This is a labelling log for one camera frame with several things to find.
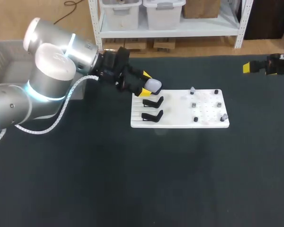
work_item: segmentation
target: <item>white shelf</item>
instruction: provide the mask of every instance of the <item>white shelf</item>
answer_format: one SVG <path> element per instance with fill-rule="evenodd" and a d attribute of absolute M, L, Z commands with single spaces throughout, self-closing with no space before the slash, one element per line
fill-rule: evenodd
<path fill-rule="evenodd" d="M 217 18 L 184 19 L 181 15 L 180 25 L 175 30 L 151 31 L 148 29 L 146 10 L 139 13 L 139 28 L 137 30 L 112 31 L 107 25 L 105 14 L 100 24 L 101 38 L 155 38 L 155 37 L 192 37 L 192 36 L 227 36 L 238 35 L 239 23 L 233 15 L 230 5 L 222 3 Z"/>

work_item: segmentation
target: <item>pegboard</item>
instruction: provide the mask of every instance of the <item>pegboard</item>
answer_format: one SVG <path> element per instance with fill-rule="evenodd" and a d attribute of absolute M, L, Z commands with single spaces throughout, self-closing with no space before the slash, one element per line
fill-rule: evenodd
<path fill-rule="evenodd" d="M 143 105 L 143 99 L 157 102 L 163 96 L 164 101 L 156 109 Z M 142 113 L 164 114 L 158 123 L 144 121 Z M 133 128 L 228 128 L 229 119 L 221 121 L 227 114 L 222 91 L 219 89 L 196 90 L 162 90 L 157 96 L 132 98 L 131 126 Z"/>

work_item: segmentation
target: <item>black mat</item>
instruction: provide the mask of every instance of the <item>black mat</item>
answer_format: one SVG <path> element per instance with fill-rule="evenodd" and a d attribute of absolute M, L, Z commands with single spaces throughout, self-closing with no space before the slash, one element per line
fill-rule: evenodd
<path fill-rule="evenodd" d="M 283 227 L 284 77 L 242 75 L 262 58 L 132 60 L 165 89 L 222 89 L 228 129 L 133 129 L 131 95 L 94 82 L 53 132 L 8 129 L 0 227 Z"/>

